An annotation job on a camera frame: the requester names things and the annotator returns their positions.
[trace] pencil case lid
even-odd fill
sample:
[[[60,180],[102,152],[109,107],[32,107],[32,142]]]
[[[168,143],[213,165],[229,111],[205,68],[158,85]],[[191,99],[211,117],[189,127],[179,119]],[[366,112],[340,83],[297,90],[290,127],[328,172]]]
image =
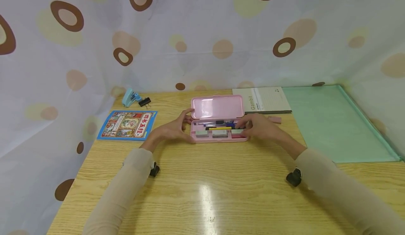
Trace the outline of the pencil case lid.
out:
[[[191,113],[194,119],[239,118],[243,111],[242,96],[194,97],[191,100]]]

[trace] black binder clip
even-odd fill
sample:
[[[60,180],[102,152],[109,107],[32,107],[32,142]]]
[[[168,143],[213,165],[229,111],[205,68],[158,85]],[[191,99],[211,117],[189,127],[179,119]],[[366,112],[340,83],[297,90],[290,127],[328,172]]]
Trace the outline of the black binder clip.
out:
[[[145,99],[143,99],[142,101],[138,102],[139,106],[143,107],[145,105],[147,105],[149,102],[151,102],[151,99],[149,97],[146,97]]]
[[[151,169],[151,172],[149,173],[150,176],[156,177],[159,173],[159,166],[156,164],[156,162],[153,164],[153,169]]]
[[[301,171],[296,168],[292,173],[289,173],[285,179],[290,183],[293,187],[298,186],[301,183]]]

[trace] book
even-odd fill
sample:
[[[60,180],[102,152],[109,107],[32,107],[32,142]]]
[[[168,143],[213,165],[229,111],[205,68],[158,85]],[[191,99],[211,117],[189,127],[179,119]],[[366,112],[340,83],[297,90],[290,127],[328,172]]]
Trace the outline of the book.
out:
[[[113,110],[97,139],[143,141],[152,131],[157,111]]]
[[[242,96],[245,113],[291,113],[290,104],[280,86],[232,89]]]

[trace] green plastic folder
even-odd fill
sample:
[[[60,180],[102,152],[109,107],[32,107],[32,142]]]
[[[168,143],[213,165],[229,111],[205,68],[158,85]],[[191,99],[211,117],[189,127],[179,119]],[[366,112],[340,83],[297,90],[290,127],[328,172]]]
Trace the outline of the green plastic folder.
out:
[[[341,86],[283,91],[309,148],[336,163],[401,160]]]

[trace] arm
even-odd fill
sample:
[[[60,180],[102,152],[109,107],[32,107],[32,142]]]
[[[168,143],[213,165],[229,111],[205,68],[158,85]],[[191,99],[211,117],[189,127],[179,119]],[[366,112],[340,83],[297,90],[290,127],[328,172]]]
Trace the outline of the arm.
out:
[[[317,195],[335,204],[362,234],[397,235],[405,231],[403,220],[368,188],[347,176],[315,150],[307,149],[259,114],[247,115],[245,136],[271,139],[296,161],[302,180]]]
[[[184,110],[174,121],[153,130],[140,148],[133,149],[123,166],[112,179],[83,228],[83,235],[115,235],[136,194],[141,190],[153,168],[152,153],[162,140],[183,139],[192,142],[191,136],[181,131],[183,123],[191,123]]]

